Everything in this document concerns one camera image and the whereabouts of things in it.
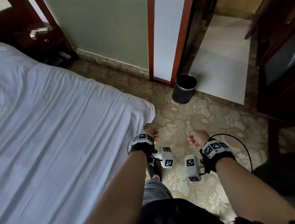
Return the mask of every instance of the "white tile floor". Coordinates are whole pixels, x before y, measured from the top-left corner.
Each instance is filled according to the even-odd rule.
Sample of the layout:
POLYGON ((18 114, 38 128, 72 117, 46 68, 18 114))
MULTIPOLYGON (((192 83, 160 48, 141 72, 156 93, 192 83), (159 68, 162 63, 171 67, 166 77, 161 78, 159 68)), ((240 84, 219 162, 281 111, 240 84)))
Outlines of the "white tile floor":
POLYGON ((214 15, 189 74, 196 90, 244 104, 250 39, 244 40, 250 20, 214 15))

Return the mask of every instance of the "hand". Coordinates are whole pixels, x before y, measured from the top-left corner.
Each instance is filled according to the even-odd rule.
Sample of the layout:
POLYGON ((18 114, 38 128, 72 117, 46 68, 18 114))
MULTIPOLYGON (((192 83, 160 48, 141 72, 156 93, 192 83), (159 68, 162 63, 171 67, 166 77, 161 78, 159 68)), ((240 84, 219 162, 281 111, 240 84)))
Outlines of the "hand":
POLYGON ((187 139, 194 147, 202 148, 209 140, 210 136, 205 130, 194 130, 189 133, 190 137, 187 139))
POLYGON ((159 136, 158 136, 159 132, 157 131, 157 129, 156 128, 147 128, 144 130, 144 132, 147 132, 153 136, 154 145, 155 145, 158 141, 158 138, 159 138, 159 136))

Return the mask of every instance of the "leg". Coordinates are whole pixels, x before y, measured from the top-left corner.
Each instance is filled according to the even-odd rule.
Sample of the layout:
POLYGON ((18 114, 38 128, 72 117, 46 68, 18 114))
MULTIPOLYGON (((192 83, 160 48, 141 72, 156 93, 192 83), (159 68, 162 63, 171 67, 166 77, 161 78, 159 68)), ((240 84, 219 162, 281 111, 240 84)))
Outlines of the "leg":
POLYGON ((147 165, 147 170, 151 179, 145 182, 142 206, 152 201, 173 198, 171 192, 161 182, 162 175, 160 168, 161 166, 155 159, 147 165))

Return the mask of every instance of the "shoe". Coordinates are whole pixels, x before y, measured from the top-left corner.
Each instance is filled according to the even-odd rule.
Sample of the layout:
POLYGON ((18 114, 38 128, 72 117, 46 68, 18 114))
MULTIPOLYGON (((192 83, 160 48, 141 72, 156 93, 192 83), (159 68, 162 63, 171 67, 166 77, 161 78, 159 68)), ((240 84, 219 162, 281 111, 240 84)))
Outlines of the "shoe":
POLYGON ((152 159, 147 163, 147 171, 152 179, 154 175, 159 175, 160 181, 162 181, 162 166, 159 160, 152 159))

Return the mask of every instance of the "black trash can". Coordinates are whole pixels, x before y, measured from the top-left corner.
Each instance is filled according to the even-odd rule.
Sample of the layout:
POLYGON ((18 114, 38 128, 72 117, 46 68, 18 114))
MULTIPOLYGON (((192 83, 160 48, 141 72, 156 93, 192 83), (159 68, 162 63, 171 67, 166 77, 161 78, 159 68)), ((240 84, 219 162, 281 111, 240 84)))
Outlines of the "black trash can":
POLYGON ((191 100, 197 86, 195 77, 189 74, 182 74, 176 78, 176 84, 172 99, 179 104, 186 104, 191 100))

